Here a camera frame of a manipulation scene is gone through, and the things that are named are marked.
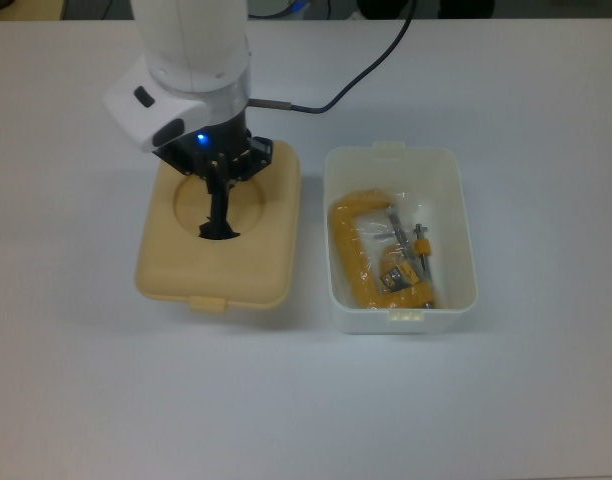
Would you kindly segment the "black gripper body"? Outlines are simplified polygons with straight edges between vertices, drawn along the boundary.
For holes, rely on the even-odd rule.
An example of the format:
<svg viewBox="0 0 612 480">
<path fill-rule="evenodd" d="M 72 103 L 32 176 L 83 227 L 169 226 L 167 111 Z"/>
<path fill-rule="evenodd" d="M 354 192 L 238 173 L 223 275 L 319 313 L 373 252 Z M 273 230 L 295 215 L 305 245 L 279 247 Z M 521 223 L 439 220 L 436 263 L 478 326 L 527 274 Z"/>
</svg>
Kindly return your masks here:
<svg viewBox="0 0 612 480">
<path fill-rule="evenodd" d="M 272 163 L 274 143 L 253 136 L 246 111 L 234 118 L 187 133 L 155 150 L 155 155 L 183 175 L 208 185 L 247 181 Z"/>
</svg>

